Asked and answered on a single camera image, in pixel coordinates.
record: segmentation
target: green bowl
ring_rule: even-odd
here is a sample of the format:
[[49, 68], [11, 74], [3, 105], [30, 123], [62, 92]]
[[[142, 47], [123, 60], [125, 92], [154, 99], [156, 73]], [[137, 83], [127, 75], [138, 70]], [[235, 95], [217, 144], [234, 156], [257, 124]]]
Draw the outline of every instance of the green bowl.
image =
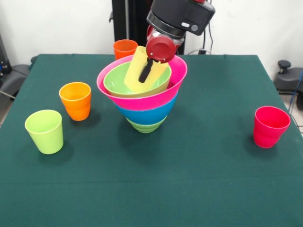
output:
[[139, 98], [152, 96], [167, 89], [171, 76], [171, 68], [169, 66], [153, 84], [150, 90], [142, 93], [135, 93], [130, 90], [124, 83], [124, 78], [130, 63], [131, 62], [127, 62], [115, 67], [105, 76], [103, 84], [112, 96], [121, 98]]
[[130, 120], [127, 119], [128, 122], [130, 122], [130, 124], [135, 128], [137, 129], [139, 132], [141, 133], [151, 133], [153, 131], [155, 131], [157, 128], [160, 127], [160, 125], [165, 121], [166, 117], [158, 122], [158, 123], [155, 123], [155, 124], [150, 124], [150, 125], [144, 125], [144, 124], [136, 124]]

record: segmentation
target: yellow object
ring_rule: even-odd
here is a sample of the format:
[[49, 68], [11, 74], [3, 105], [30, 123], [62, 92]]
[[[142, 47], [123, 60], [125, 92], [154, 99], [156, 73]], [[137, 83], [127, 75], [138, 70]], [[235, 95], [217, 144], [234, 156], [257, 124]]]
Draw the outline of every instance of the yellow object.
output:
[[138, 46], [124, 79], [125, 85], [136, 93], [146, 92], [151, 89], [153, 84], [169, 66], [168, 63], [161, 64], [160, 62], [153, 61], [151, 71], [146, 81], [141, 83], [139, 77], [146, 65], [146, 48], [144, 46]]

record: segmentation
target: yellow cup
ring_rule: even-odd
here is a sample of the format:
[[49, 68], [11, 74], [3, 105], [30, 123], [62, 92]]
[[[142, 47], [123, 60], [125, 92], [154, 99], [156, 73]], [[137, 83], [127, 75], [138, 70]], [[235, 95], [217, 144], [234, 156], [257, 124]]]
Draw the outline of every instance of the yellow cup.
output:
[[82, 82], [72, 82], [64, 85], [59, 96], [68, 115], [74, 121], [83, 121], [90, 113], [91, 89]]

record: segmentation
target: light green cup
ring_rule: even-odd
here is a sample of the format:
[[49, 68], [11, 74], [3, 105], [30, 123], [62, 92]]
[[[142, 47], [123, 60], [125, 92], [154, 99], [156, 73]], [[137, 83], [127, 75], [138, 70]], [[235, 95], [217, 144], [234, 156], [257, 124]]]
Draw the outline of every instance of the light green cup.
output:
[[113, 68], [104, 78], [103, 85], [108, 90], [112, 96], [120, 98], [139, 98], [152, 96], [154, 94], [165, 91], [169, 85], [169, 79], [171, 77], [170, 66], [162, 73], [160, 78], [153, 84], [153, 86], [145, 92], [135, 93], [129, 89], [125, 83], [124, 78], [126, 76], [127, 70], [131, 63], [127, 62]]
[[41, 110], [30, 115], [25, 128], [39, 151], [46, 155], [63, 147], [62, 117], [55, 110]]
[[132, 121], [130, 121], [129, 119], [127, 119], [128, 122], [130, 122], [130, 124], [137, 129], [139, 132], [141, 133], [151, 133], [153, 131], [155, 131], [157, 128], [160, 127], [160, 125], [165, 121], [165, 119], [167, 118], [167, 116], [160, 122], [155, 123], [155, 124], [149, 124], [149, 125], [144, 125], [144, 124], [137, 124], [134, 123]]

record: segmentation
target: red cup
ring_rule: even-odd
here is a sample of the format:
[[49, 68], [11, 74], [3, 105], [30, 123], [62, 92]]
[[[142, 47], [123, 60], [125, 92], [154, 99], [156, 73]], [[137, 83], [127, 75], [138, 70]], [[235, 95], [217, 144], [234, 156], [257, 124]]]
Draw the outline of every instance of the red cup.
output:
[[262, 148], [273, 147], [290, 125], [289, 115], [276, 107], [263, 106], [255, 112], [253, 136], [255, 143]]

